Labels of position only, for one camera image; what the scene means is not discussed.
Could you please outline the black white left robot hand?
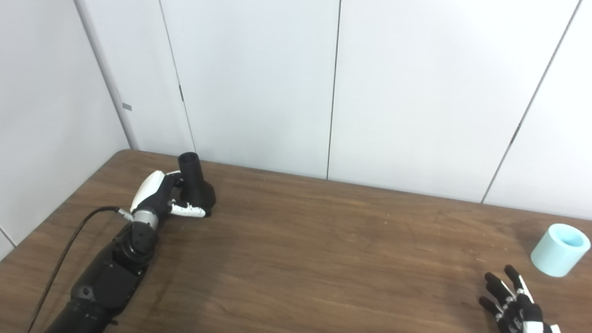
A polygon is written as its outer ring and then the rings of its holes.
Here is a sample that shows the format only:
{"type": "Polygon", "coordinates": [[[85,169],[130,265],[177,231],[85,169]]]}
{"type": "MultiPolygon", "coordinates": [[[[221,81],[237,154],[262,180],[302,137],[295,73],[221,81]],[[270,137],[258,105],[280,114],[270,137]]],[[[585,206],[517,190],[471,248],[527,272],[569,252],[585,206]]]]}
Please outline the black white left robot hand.
{"type": "Polygon", "coordinates": [[[157,229],[160,222],[169,215],[203,218],[209,212],[202,207],[193,206],[184,199],[175,199],[173,190],[184,189],[185,182],[180,171],[163,173],[155,171],[142,182],[131,205],[134,222],[142,222],[157,229]]]}

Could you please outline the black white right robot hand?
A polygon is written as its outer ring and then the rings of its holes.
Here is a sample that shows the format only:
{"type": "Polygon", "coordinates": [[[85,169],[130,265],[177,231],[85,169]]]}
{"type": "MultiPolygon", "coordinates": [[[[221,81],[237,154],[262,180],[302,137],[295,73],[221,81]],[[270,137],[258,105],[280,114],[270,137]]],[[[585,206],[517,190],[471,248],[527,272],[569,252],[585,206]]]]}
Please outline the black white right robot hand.
{"type": "Polygon", "coordinates": [[[512,265],[505,274],[513,288],[492,272],[484,274],[486,290],[495,298],[482,296],[479,304],[494,318],[501,333],[560,333],[559,325],[544,320],[542,308],[534,302],[522,275],[512,265]]]}

